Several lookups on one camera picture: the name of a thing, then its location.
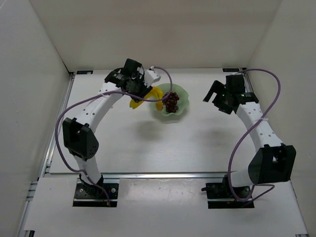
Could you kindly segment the dark red fake grapes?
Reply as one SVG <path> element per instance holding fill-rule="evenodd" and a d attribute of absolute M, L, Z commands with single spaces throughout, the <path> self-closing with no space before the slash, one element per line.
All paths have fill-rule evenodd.
<path fill-rule="evenodd" d="M 175 113 L 179 109 L 179 107 L 177 106 L 178 101 L 178 94 L 176 92 L 171 92 L 170 95 L 162 101 L 165 106 L 166 112 Z"/>

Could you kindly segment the yellow fake banana bunch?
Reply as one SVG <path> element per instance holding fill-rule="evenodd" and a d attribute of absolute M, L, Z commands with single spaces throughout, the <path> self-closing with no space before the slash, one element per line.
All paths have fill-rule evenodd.
<path fill-rule="evenodd" d="M 163 92 L 158 87 L 153 87 L 152 90 L 144 97 L 145 100 L 147 99 L 162 99 Z M 138 108 L 144 101 L 136 102 L 134 99 L 132 99 L 129 103 L 129 107 L 132 109 Z M 163 102 L 158 101 L 154 102 L 154 106 L 158 111 L 161 111 L 164 107 Z"/>

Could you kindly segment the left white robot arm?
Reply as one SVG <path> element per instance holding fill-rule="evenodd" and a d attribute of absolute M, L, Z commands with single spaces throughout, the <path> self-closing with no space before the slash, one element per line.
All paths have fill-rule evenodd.
<path fill-rule="evenodd" d="M 63 142 L 79 167 L 79 178 L 83 190 L 92 198 L 105 198 L 103 176 L 95 155 L 99 142 L 95 131 L 110 108 L 124 93 L 135 96 L 139 102 L 151 90 L 152 84 L 161 76 L 149 68 L 144 70 L 141 63 L 127 59 L 124 67 L 111 71 L 104 79 L 98 98 L 90 101 L 74 118 L 65 118 L 62 123 Z"/>

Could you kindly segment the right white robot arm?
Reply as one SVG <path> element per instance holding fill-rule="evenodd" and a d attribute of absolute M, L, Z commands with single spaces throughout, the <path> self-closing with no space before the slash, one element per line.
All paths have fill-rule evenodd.
<path fill-rule="evenodd" d="M 250 136 L 256 151 L 244 170 L 233 172 L 228 168 L 223 178 L 225 190 L 233 197 L 245 200 L 237 193 L 238 188 L 288 182 L 296 150 L 292 145 L 284 144 L 274 133 L 258 98 L 253 92 L 246 91 L 243 76 L 228 75 L 225 83 L 214 81 L 204 101 L 208 102 L 212 95 L 215 96 L 212 103 L 219 111 L 235 113 L 243 122 L 247 131 L 241 139 Z"/>

